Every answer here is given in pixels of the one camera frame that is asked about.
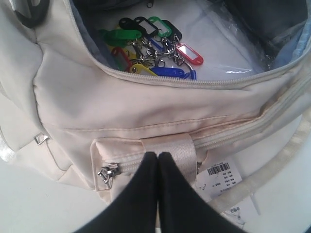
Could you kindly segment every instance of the barcode label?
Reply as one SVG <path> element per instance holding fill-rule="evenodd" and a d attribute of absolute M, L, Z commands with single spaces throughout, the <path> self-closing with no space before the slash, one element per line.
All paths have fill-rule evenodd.
<path fill-rule="evenodd" d="M 211 176 L 211 175 L 215 175 L 215 174 L 222 172 L 222 171 L 227 171 L 229 169 L 230 169 L 229 163 L 225 163 L 225 164 L 220 164 L 218 166 L 211 167 L 211 168 L 207 169 L 207 172 Z"/>

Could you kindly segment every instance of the white surface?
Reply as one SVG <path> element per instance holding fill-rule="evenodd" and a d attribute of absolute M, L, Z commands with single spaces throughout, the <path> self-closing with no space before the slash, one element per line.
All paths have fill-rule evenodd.
<path fill-rule="evenodd" d="M 252 233 L 303 233 L 311 224 L 311 136 L 299 155 L 254 196 Z M 96 193 L 58 184 L 0 161 L 0 232 L 69 233 L 105 208 Z"/>

